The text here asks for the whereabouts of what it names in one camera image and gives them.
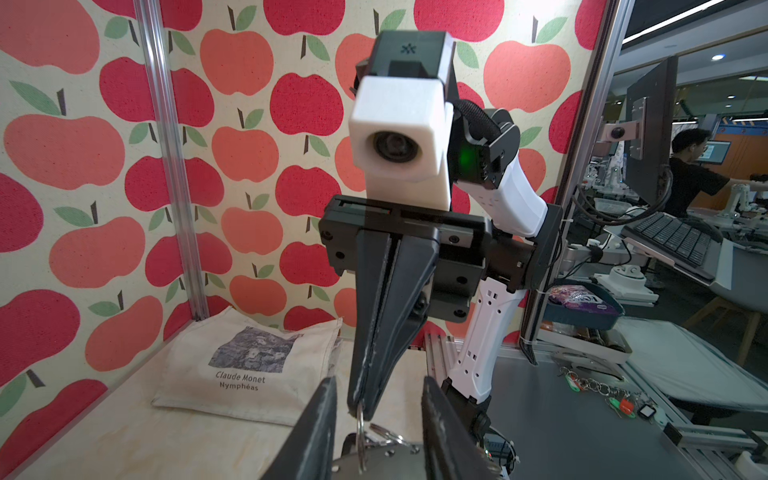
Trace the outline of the computer monitor on arm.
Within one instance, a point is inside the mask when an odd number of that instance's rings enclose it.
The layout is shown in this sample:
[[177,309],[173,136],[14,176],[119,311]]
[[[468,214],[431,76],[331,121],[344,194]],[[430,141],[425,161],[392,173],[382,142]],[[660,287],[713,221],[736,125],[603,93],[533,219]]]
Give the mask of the computer monitor on arm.
[[670,183],[668,165],[678,58],[664,59],[629,86],[622,122],[602,127],[599,143],[624,144],[624,183],[644,202],[661,202]]

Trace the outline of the metal disc with key rings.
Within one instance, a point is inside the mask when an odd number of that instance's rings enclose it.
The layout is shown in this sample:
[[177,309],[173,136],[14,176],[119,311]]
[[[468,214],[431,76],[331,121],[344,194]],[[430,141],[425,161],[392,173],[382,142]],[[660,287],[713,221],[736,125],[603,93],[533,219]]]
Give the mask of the metal disc with key rings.
[[332,448],[332,479],[424,479],[421,415],[381,406],[364,421],[364,453],[357,453],[358,420],[338,408]]

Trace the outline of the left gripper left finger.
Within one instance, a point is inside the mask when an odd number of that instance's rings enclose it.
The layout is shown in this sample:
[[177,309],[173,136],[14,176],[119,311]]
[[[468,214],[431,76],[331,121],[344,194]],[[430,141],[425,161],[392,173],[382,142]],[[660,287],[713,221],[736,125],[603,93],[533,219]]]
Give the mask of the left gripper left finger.
[[324,378],[262,479],[330,479],[337,419],[337,382]]

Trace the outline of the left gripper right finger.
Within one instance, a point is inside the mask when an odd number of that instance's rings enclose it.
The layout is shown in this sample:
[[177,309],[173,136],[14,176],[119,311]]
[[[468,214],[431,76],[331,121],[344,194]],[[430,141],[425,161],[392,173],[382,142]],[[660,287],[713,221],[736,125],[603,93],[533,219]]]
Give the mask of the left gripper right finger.
[[473,443],[434,378],[423,379],[421,398],[427,479],[492,480],[499,475]]

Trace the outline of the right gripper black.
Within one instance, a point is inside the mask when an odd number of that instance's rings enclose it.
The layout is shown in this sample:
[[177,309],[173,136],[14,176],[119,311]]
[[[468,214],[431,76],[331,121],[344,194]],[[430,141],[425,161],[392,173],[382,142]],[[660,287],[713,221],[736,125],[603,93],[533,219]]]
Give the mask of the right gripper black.
[[332,268],[356,277],[347,406],[370,419],[426,316],[467,319],[487,267],[491,224],[480,216],[337,195],[319,230]]

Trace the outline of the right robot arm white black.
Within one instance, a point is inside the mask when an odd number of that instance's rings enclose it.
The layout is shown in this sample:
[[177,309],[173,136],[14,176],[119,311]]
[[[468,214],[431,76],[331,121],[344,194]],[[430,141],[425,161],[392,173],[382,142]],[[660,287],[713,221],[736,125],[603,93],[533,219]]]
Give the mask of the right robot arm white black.
[[388,380],[426,321],[465,322],[468,335],[442,383],[474,438],[488,431],[492,375],[513,310],[538,287],[563,211],[539,197],[519,160],[510,114],[454,105],[449,177],[484,216],[338,195],[319,233],[330,265],[356,281],[357,331],[347,406],[373,417]]

